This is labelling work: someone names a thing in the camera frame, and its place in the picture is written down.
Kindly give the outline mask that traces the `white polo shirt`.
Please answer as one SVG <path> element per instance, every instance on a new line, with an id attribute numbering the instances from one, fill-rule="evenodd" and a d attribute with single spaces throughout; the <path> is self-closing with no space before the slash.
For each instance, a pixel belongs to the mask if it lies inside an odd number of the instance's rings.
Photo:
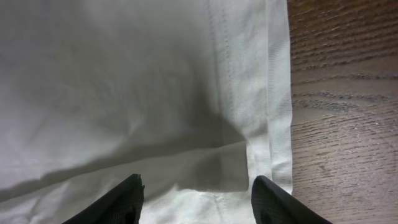
<path id="1" fill-rule="evenodd" d="M 1 222 L 137 177 L 139 223 L 254 223 L 292 192 L 286 1 L 1 2 Z"/>

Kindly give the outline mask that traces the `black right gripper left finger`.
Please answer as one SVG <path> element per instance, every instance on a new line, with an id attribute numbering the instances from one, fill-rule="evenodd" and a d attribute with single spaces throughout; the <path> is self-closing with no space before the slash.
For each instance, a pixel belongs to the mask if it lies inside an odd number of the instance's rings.
<path id="1" fill-rule="evenodd" d="M 63 224 L 139 224 L 144 188 L 139 174 L 130 175 Z"/>

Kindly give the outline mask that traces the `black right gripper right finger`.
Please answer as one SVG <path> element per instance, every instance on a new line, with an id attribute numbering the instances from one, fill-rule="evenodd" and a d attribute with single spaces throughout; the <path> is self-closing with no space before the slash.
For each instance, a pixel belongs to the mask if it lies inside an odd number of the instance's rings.
<path id="1" fill-rule="evenodd" d="M 331 224 L 263 175 L 253 182 L 251 205 L 257 224 Z"/>

